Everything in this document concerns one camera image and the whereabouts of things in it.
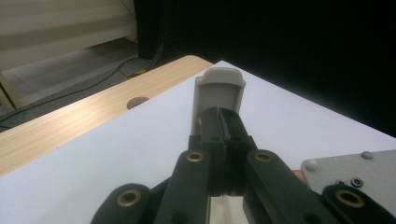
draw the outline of table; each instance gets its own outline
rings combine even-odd
[[[211,65],[186,56],[0,133],[0,176],[128,111],[131,99],[152,98]]]
[[[213,66],[237,68],[226,62]],[[311,158],[396,147],[396,139],[388,135],[239,70],[247,82],[239,112],[247,133],[258,148],[275,152],[290,169],[299,169],[302,161]],[[116,187],[138,183],[153,188],[164,181],[172,174],[179,154],[187,149],[194,80],[203,73],[130,111],[123,108],[126,112],[114,119],[61,146],[52,146],[56,149],[1,176],[0,219],[4,223],[89,223]],[[120,106],[125,107],[130,97]],[[101,113],[90,113],[96,110],[88,108],[80,118],[100,119]],[[69,122],[68,117],[64,119],[52,125],[63,127]],[[210,218],[219,219],[211,223],[247,223],[242,198],[223,199],[212,200],[211,210],[216,211]]]

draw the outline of wooden table edge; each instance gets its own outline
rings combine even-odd
[[[131,99],[150,99],[212,65],[185,56],[0,133],[0,176],[125,113]]]

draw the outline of floor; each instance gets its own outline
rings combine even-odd
[[[114,70],[119,64],[137,57],[137,45],[126,39],[117,39],[87,49],[4,71],[4,77],[27,106],[56,92]],[[145,66],[145,61],[136,61]],[[134,73],[133,66],[125,66],[124,73]],[[8,111],[0,105],[0,116]]]

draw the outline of screw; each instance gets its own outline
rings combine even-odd
[[[308,171],[314,172],[318,169],[318,162],[315,160],[309,160],[305,163],[305,169]]]
[[[366,160],[372,160],[373,159],[373,153],[369,152],[369,151],[363,151],[361,153],[361,156],[366,159]]]
[[[335,181],[336,185],[347,185],[347,182],[345,182],[344,180],[337,180]]]
[[[354,177],[350,180],[350,183],[355,188],[361,188],[363,186],[363,181],[360,178]]]

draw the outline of white table surface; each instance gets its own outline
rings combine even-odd
[[[396,148],[389,135],[241,72],[247,133],[291,169],[311,158]],[[0,177],[0,223],[90,223],[113,189],[165,180],[188,146],[193,88],[194,77]],[[240,202],[215,199],[212,223],[246,223]]]

